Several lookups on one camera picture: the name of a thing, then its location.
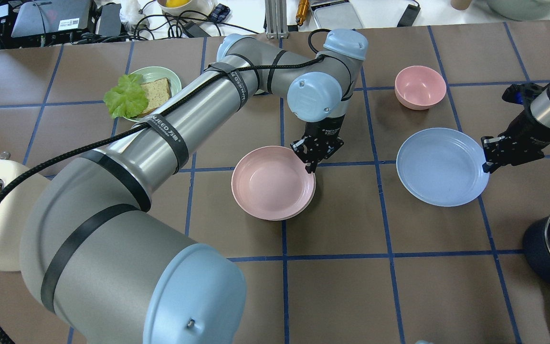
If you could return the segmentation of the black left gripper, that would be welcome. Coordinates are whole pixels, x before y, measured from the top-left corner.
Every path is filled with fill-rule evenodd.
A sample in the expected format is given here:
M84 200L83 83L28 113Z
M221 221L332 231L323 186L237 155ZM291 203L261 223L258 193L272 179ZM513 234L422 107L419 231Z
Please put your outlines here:
M301 139L290 144L292 151L305 163L308 174L315 173L321 161L329 159L343 147L344 141L339 133L344 119L345 115L307 122Z

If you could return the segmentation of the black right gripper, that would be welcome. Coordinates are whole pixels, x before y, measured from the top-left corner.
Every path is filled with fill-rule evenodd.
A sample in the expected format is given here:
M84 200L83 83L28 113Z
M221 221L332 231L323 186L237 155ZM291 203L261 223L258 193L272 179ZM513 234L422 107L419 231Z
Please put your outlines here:
M502 100L520 104L523 109L502 133L481 137L484 173L492 174L495 165L522 165L543 159L543 149L550 145L550 83L512 84Z

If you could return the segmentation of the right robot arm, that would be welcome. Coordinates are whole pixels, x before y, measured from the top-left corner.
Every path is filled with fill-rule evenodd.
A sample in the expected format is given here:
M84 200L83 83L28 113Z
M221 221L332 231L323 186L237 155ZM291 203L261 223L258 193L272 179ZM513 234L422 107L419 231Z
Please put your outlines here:
M550 145L550 83L546 86L512 84L501 98L510 104L522 105L523 109L502 133L481 137L485 173L493 173L501 166L543 159L543 149Z

